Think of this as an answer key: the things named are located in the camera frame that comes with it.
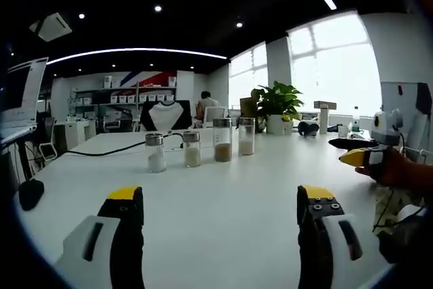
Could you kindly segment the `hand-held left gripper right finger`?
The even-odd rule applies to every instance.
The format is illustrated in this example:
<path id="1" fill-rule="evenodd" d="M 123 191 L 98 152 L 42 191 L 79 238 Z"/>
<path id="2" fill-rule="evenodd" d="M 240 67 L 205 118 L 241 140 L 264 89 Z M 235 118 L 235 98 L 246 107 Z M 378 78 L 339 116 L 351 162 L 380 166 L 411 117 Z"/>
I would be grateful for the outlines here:
<path id="1" fill-rule="evenodd" d="M 325 188 L 297 191 L 299 288 L 373 288 L 386 272 L 378 239 Z"/>

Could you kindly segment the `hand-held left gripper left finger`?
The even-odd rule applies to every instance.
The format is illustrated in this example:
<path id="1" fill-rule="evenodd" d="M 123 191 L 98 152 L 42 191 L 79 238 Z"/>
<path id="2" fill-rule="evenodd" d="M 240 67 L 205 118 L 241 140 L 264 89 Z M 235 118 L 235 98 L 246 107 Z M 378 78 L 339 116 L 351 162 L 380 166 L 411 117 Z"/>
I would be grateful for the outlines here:
<path id="1" fill-rule="evenodd" d="M 53 268 L 71 288 L 144 288 L 143 192 L 122 187 L 63 241 Z"/>

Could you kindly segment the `person's right hand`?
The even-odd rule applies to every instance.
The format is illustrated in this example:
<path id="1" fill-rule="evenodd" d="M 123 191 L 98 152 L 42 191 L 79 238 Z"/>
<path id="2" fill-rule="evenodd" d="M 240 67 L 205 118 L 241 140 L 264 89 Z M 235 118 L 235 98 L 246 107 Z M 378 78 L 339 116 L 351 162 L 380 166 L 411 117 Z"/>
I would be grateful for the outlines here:
<path id="1" fill-rule="evenodd" d="M 356 167 L 355 171 L 384 186 L 414 190 L 423 167 L 407 160 L 397 150 L 389 149 L 384 152 L 381 164 Z"/>

